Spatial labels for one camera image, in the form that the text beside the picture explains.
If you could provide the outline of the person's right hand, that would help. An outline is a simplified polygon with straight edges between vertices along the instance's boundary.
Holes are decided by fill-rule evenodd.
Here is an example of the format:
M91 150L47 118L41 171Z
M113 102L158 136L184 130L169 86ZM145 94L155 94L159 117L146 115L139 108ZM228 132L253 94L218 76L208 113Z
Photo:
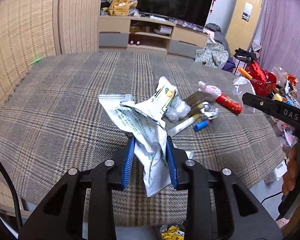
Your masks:
M288 153L289 162L287 164L287 172L283 175L282 192L287 195L295 187L296 177L300 173L300 164L296 162L298 156L298 146L294 145Z

